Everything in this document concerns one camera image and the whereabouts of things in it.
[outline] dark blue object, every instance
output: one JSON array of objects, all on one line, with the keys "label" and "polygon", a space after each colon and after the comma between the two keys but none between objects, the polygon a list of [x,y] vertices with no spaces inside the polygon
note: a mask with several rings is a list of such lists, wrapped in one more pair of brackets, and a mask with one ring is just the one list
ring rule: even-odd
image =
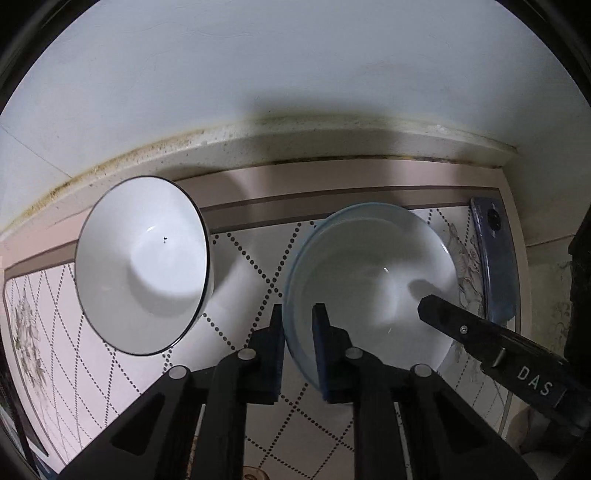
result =
[{"label": "dark blue object", "polygon": [[511,229],[503,202],[470,200],[482,260],[486,318],[505,326],[519,309],[519,276]]}]

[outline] white wall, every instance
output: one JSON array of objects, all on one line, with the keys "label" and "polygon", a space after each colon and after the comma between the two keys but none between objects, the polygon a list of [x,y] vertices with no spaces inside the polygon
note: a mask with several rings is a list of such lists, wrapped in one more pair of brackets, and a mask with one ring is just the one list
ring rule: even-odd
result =
[{"label": "white wall", "polygon": [[310,112],[425,120],[527,149],[586,106],[494,0],[103,0],[0,116],[53,172],[2,150],[4,183],[28,190],[2,201],[0,228],[59,172],[190,129]]}]

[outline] white bowl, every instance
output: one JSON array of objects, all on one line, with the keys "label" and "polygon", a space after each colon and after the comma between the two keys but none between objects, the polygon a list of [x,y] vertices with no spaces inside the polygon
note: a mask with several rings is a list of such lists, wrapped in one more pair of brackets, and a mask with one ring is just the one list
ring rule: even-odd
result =
[{"label": "white bowl", "polygon": [[439,236],[396,205],[353,205],[317,227],[294,262],[284,299],[287,345],[318,387],[311,319],[313,305],[324,303],[331,325],[383,363],[437,369],[452,339],[418,317],[419,301],[432,293],[458,303],[456,269]]},{"label": "white bowl", "polygon": [[126,180],[86,219],[75,272],[80,305],[105,342],[133,355],[159,353],[183,337],[212,292],[206,225],[174,183]]}]

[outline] silver screw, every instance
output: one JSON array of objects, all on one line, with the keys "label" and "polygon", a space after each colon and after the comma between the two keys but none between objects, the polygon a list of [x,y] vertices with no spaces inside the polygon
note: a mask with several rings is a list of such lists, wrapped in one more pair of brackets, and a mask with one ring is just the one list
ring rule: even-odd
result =
[{"label": "silver screw", "polygon": [[431,370],[431,367],[426,365],[426,364],[418,364],[414,366],[414,374],[418,377],[430,377],[431,374],[433,373],[433,370]]},{"label": "silver screw", "polygon": [[180,380],[181,378],[184,378],[185,375],[187,375],[187,368],[182,365],[175,365],[168,370],[168,376],[174,380]]},{"label": "silver screw", "polygon": [[256,357],[256,351],[252,348],[243,348],[238,352],[238,358],[240,360],[252,360]]},{"label": "silver screw", "polygon": [[363,350],[361,350],[361,348],[357,348],[356,346],[352,346],[345,350],[345,357],[347,357],[350,360],[357,360],[358,358],[361,358],[362,355]]}]

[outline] patterned tablecloth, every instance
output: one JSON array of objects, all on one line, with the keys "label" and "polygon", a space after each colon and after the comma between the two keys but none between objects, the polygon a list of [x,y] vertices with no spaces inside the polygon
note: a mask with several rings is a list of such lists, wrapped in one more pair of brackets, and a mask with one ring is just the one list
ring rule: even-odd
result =
[{"label": "patterned tablecloth", "polygon": [[[482,315],[469,208],[413,212],[447,245],[462,306]],[[20,369],[12,374],[28,391],[30,402],[23,403],[32,405],[29,415],[43,426],[40,436],[50,442],[50,456],[69,462],[171,366],[207,368],[246,346],[252,332],[268,324],[272,305],[281,302],[295,252],[319,221],[215,235],[216,284],[205,313],[173,348],[153,356],[115,351],[96,335],[81,311],[72,263],[9,280],[5,301]],[[245,464],[262,468],[271,480],[352,479],[351,407],[324,403],[285,351],[279,402],[248,408]],[[439,372],[491,426],[500,425],[507,391],[460,345],[452,345]]]}]

